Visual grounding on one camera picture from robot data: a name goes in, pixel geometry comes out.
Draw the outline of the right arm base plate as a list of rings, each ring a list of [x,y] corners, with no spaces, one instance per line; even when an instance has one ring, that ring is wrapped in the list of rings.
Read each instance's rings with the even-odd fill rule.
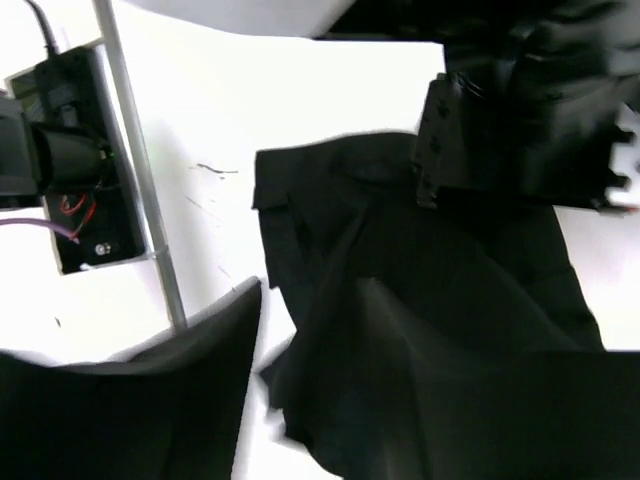
[[[12,78],[1,98],[1,206],[42,206],[61,274],[140,257],[124,143],[97,51],[76,47]]]

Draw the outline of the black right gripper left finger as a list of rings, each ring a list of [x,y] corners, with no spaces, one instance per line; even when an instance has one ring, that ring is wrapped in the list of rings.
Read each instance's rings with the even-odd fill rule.
[[[228,479],[262,303],[249,278],[124,362],[1,357],[5,479]]]

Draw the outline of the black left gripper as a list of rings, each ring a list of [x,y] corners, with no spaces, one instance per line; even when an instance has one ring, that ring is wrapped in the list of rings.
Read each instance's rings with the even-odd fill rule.
[[[429,84],[412,166],[417,203],[439,190],[594,210],[605,198],[612,144],[627,104],[638,112],[638,54],[595,43],[544,50],[542,27],[446,45],[447,74]]]

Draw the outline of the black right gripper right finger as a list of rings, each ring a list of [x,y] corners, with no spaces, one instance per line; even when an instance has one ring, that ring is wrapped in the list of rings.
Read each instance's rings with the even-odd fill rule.
[[[635,479],[639,357],[468,353],[367,283],[377,479]]]

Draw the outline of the black pleated skirt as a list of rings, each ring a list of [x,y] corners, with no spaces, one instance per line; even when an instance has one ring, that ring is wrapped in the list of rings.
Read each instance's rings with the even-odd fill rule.
[[[411,143],[403,133],[351,136],[255,160],[267,275],[296,327],[261,375],[286,436],[345,479],[377,479],[369,280],[479,357],[603,349],[554,211],[421,209]]]

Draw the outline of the aluminium table edge rail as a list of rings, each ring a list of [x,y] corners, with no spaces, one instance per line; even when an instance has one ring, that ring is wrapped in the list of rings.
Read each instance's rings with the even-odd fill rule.
[[[136,188],[135,198],[139,216],[143,218],[147,250],[157,264],[161,290],[171,326],[176,331],[184,330],[188,326],[187,317],[164,229],[151,164],[116,25],[113,5],[108,0],[94,0],[93,7],[103,37],[126,132],[131,171]]]

